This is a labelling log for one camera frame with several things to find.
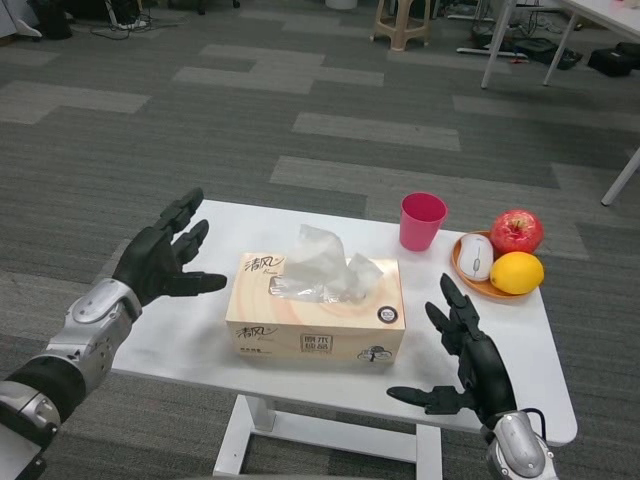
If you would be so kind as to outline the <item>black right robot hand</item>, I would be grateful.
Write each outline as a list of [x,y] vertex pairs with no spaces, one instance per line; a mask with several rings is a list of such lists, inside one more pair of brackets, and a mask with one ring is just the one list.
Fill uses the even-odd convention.
[[449,313],[444,314],[431,302],[425,304],[425,311],[441,334],[447,353],[458,358],[457,375],[463,390],[436,386],[425,392],[394,386],[387,395],[421,407],[427,415],[455,415],[469,409],[483,426],[492,429],[502,414],[517,409],[510,377],[496,344],[479,328],[480,317],[470,297],[446,274],[440,278],[440,288]]

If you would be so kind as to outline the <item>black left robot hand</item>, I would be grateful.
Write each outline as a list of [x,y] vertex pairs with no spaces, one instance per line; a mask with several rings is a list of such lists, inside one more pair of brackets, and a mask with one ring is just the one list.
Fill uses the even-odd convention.
[[197,256],[209,231],[206,220],[186,229],[203,200],[203,190],[192,189],[126,247],[113,278],[130,287],[142,306],[161,296],[197,296],[226,287],[224,275],[183,270]]

